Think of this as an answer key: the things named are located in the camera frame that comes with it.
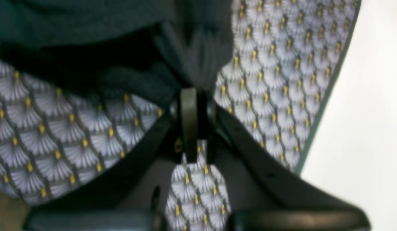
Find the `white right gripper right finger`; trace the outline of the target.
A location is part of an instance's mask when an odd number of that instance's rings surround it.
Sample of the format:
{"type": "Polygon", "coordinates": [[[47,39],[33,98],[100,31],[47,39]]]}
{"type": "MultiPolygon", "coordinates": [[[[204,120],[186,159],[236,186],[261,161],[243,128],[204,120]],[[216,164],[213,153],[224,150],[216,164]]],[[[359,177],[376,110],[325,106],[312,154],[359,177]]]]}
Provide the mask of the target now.
{"type": "Polygon", "coordinates": [[[207,160],[223,175],[231,214],[225,231],[370,231],[367,215],[284,168],[236,117],[198,94],[207,160]]]}

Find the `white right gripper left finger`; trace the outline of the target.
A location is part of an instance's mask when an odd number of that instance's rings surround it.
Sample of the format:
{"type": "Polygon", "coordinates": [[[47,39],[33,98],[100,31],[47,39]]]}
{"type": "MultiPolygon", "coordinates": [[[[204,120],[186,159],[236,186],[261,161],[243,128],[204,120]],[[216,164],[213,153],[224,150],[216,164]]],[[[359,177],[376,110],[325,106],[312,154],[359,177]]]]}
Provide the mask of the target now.
{"type": "Polygon", "coordinates": [[[26,231],[171,231],[172,173],[183,161],[183,99],[177,97],[131,153],[78,190],[34,208],[26,231]]]}

